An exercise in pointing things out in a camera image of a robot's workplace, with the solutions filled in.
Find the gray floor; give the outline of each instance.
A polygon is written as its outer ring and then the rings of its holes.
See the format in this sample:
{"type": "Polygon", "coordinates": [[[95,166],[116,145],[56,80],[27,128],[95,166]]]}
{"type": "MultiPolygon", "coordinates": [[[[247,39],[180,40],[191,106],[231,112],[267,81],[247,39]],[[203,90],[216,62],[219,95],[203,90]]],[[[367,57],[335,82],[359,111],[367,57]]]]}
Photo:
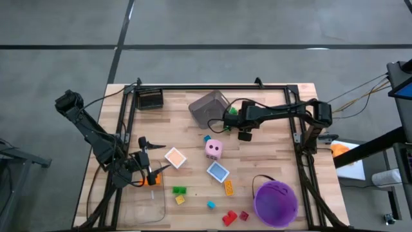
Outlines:
{"type": "MultiPolygon", "coordinates": [[[[0,44],[116,44],[127,0],[0,2],[0,44]]],[[[412,14],[402,0],[189,1],[138,0],[126,44],[401,44],[410,43],[412,14]]],[[[51,157],[33,167],[12,231],[68,229],[82,184],[89,146],[54,109],[65,90],[86,102],[101,97],[114,51],[0,50],[0,137],[51,157]]],[[[388,62],[412,50],[123,51],[115,83],[314,82],[329,100],[386,72],[388,62]]],[[[333,107],[371,86],[333,101],[333,107]]],[[[351,115],[364,102],[343,115],[351,115]]],[[[100,104],[89,108],[98,117],[100,104]]],[[[332,133],[370,140],[400,125],[395,102],[376,93],[359,116],[334,122],[332,133]]],[[[368,159],[377,165],[379,159],[368,159]]],[[[351,225],[407,231],[409,215],[385,226],[386,193],[343,188],[351,225]]]]}

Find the blue blue cube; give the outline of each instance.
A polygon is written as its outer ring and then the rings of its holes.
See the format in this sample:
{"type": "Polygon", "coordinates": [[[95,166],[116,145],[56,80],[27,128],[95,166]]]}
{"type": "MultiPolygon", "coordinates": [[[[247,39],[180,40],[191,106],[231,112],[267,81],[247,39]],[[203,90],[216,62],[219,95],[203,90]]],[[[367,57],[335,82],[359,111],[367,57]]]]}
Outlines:
{"type": "Polygon", "coordinates": [[[208,201],[208,202],[207,202],[207,206],[208,206],[209,208],[211,208],[211,209],[214,209],[214,207],[215,207],[214,203],[211,202],[211,201],[208,201]]]}
{"type": "Polygon", "coordinates": [[[211,136],[210,136],[210,135],[206,135],[206,136],[203,138],[203,140],[204,140],[205,142],[207,142],[209,139],[211,139],[211,136]]]}

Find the pink cube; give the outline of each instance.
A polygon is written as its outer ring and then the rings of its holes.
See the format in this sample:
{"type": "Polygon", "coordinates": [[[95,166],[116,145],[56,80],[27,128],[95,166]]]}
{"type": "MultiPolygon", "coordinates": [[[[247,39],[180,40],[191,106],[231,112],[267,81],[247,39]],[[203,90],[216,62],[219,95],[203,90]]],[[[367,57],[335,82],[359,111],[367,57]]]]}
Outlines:
{"type": "Polygon", "coordinates": [[[206,157],[214,160],[218,160],[221,157],[223,151],[223,143],[216,139],[209,139],[206,142],[205,153],[206,157]]]}

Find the red block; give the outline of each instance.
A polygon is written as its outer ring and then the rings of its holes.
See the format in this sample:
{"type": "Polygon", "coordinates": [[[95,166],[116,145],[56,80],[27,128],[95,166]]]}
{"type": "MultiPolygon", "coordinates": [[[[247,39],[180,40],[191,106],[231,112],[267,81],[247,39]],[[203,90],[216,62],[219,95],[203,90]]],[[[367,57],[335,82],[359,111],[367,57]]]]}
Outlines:
{"type": "Polygon", "coordinates": [[[232,210],[230,210],[227,213],[227,215],[223,216],[222,220],[225,226],[229,226],[237,217],[238,215],[235,214],[235,212],[233,212],[232,210]]]}
{"type": "Polygon", "coordinates": [[[242,211],[242,212],[240,213],[240,216],[239,216],[239,218],[240,218],[241,220],[244,220],[244,221],[246,221],[248,217],[249,217],[249,214],[247,214],[247,213],[244,212],[244,211],[242,211]]]}

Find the green object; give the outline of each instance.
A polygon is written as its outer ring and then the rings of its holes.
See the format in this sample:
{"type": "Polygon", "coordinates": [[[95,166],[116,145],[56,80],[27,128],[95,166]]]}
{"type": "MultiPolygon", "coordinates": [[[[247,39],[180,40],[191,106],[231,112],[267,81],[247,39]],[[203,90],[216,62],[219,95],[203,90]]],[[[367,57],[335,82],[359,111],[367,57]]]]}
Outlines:
{"type": "Polygon", "coordinates": [[[237,111],[237,109],[235,109],[235,107],[231,107],[230,110],[229,110],[229,113],[233,114],[233,115],[237,115],[238,111],[237,111]]]}
{"type": "Polygon", "coordinates": [[[173,186],[173,194],[181,194],[184,195],[186,194],[186,187],[181,187],[181,186],[173,186]]]}

